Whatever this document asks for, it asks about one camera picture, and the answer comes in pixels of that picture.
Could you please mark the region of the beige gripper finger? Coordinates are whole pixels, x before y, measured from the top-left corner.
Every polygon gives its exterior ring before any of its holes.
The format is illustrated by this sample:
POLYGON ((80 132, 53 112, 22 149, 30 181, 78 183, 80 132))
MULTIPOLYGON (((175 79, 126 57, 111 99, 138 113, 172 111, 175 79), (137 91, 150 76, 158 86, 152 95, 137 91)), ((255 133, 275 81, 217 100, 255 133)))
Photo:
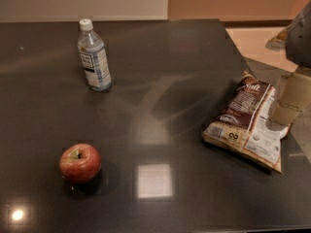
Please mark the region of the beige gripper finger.
POLYGON ((271 106, 270 119, 282 125, 292 123, 311 103, 311 69, 298 66, 283 75, 276 88, 276 101, 271 106))

